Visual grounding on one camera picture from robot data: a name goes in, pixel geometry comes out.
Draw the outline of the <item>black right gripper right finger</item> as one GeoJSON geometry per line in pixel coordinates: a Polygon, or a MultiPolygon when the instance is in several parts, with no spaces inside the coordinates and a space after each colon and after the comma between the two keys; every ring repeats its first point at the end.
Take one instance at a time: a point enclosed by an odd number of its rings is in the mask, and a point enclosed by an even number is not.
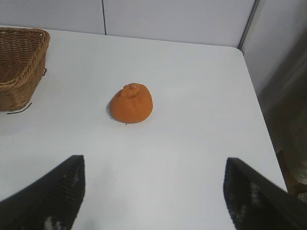
{"type": "Polygon", "coordinates": [[[305,230],[307,205],[239,158],[226,161],[223,194],[237,230],[305,230]]]}

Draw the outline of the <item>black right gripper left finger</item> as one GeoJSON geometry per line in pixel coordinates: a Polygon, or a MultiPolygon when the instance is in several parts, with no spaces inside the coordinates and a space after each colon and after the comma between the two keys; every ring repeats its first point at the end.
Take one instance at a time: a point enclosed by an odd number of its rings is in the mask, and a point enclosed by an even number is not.
{"type": "Polygon", "coordinates": [[[85,195],[85,163],[72,155],[0,203],[2,230],[70,230],[85,195]]]}

